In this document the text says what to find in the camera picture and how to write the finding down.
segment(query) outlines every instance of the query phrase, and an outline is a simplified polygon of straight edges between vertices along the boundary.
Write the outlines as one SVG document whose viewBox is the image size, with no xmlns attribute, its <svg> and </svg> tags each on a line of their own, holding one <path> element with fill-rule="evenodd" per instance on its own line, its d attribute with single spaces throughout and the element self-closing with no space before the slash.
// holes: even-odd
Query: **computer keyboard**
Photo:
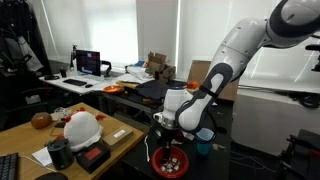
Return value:
<svg viewBox="0 0 320 180">
<path fill-rule="evenodd" d="M 67 80 L 64 80 L 63 82 L 68 83 L 68 84 L 72 84 L 72 85 L 76 85 L 76 86 L 83 86 L 83 85 L 87 84 L 87 82 L 79 81 L 79 80 L 75 80 L 75 79 L 67 79 Z"/>
<path fill-rule="evenodd" d="M 18 173 L 18 153 L 0 156 L 0 179 L 16 180 Z"/>
</svg>

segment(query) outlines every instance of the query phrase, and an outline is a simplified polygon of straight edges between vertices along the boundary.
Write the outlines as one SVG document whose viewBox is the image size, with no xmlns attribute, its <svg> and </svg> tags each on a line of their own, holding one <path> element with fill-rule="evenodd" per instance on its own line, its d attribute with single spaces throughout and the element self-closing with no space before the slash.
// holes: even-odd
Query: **robotic arm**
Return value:
<svg viewBox="0 0 320 180">
<path fill-rule="evenodd" d="M 247 18 L 226 36 L 215 53 L 208 74 L 194 96 L 168 90 L 161 125 L 186 132 L 201 130 L 207 109 L 224 87 L 238 79 L 261 47 L 290 48 L 320 30 L 320 0 L 283 0 L 269 19 Z"/>
</svg>

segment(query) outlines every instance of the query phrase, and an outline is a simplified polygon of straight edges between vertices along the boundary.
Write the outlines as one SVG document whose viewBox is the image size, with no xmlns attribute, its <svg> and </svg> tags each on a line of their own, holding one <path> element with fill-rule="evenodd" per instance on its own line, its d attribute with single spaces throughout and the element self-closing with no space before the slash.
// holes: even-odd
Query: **office chair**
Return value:
<svg viewBox="0 0 320 180">
<path fill-rule="evenodd" d="M 51 113 L 55 107 L 52 97 L 52 88 L 36 87 L 33 89 L 18 91 L 12 82 L 0 73 L 0 131 L 6 130 L 22 123 L 28 122 L 37 112 Z M 41 102 L 27 104 L 25 97 L 39 95 Z"/>
</svg>

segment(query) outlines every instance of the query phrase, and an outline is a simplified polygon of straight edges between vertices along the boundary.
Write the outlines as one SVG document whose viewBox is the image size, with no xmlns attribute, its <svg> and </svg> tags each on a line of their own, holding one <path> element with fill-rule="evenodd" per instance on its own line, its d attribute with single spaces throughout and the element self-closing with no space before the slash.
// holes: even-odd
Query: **wooden desk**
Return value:
<svg viewBox="0 0 320 180">
<path fill-rule="evenodd" d="M 88 112 L 92 114 L 100 113 L 100 111 L 84 104 L 79 103 L 71 106 L 69 109 L 73 112 L 78 110 L 80 107 L 84 107 Z M 113 130 L 118 129 L 124 123 L 114 119 L 110 116 L 99 121 L 100 125 L 104 127 L 102 136 L 111 133 Z M 0 133 L 0 155 L 18 152 L 19 156 L 27 156 L 32 159 L 32 153 L 40 150 L 44 147 L 45 142 L 53 140 L 55 137 L 50 136 L 54 124 L 44 129 L 34 129 L 31 123 L 25 123 L 15 128 L 3 131 Z M 60 134 L 63 129 L 55 128 L 52 134 Z M 67 169 L 61 170 L 69 179 L 98 179 L 105 171 L 107 171 L 112 165 L 120 160 L 131 148 L 133 148 L 141 139 L 143 133 L 133 128 L 133 136 L 127 140 L 126 143 L 121 145 L 119 148 L 111 152 L 111 157 L 104 162 L 97 170 L 92 174 L 88 174 L 82 167 L 78 165 L 76 159 L 73 164 Z M 40 167 L 39 165 L 31 162 L 26 158 L 19 159 L 19 180 L 23 179 L 35 179 L 40 175 L 49 173 L 51 171 Z"/>
</svg>

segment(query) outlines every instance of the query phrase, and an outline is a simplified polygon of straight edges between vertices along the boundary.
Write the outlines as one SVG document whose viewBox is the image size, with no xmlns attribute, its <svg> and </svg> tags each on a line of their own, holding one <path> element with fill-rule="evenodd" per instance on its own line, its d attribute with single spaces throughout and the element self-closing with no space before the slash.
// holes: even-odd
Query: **monitor screen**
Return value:
<svg viewBox="0 0 320 180">
<path fill-rule="evenodd" d="M 76 50 L 77 70 L 95 76 L 101 76 L 100 52 Z"/>
</svg>

